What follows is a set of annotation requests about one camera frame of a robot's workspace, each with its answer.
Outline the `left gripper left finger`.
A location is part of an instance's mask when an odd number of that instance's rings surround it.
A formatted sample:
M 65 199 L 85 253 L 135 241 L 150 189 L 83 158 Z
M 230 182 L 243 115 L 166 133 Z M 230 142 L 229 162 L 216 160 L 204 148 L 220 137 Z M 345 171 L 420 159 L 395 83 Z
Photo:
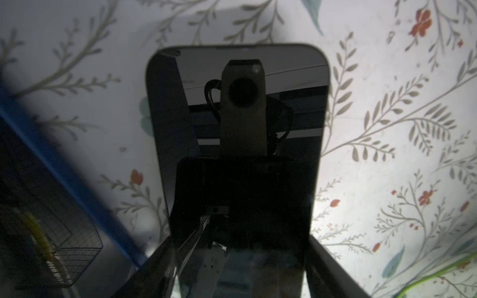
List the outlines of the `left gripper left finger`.
M 170 298 L 175 270 L 176 250 L 168 237 L 113 298 Z

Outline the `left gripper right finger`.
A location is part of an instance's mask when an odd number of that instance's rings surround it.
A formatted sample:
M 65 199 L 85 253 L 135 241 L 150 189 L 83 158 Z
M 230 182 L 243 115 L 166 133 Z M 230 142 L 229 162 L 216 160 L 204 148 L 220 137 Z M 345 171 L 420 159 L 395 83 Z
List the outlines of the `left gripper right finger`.
M 305 255 L 305 269 L 312 298 L 370 298 L 312 235 Z

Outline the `black smartphone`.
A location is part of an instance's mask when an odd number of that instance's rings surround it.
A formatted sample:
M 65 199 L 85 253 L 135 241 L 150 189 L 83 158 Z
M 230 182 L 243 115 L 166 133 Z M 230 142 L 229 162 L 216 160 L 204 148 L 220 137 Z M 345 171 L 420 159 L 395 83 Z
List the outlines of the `black smartphone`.
M 87 270 L 112 273 L 102 235 L 136 267 L 146 262 L 121 224 L 1 88 L 1 296 L 68 297 Z
M 293 44 L 176 47 L 145 84 L 182 298 L 300 298 L 329 64 Z

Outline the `green wired earphones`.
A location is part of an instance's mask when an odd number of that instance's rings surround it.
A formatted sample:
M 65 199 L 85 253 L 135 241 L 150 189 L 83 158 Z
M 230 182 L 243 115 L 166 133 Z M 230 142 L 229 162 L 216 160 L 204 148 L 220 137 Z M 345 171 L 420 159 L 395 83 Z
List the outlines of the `green wired earphones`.
M 422 279 L 420 279 L 420 280 L 418 280 L 418 281 L 416 281 L 412 284 L 407 285 L 406 287 L 402 288 L 399 293 L 395 294 L 394 298 L 403 298 L 409 290 L 414 289 L 414 288 L 420 286 L 421 284 L 424 284 L 428 280 L 435 279 L 435 278 L 438 278 L 440 276 L 446 275 L 447 273 L 452 272 L 455 269 L 461 267 L 463 264 L 470 263 L 472 260 L 474 260 L 476 258 L 477 258 L 477 253 L 476 252 L 468 255 L 467 257 L 461 258 L 461 259 L 451 263 L 450 265 L 444 267 L 443 269 L 441 269 L 439 271 L 436 271 L 435 273 L 433 273 L 431 275 L 428 275 L 428 276 L 426 276 L 426 277 L 424 277 L 424 278 L 422 278 Z

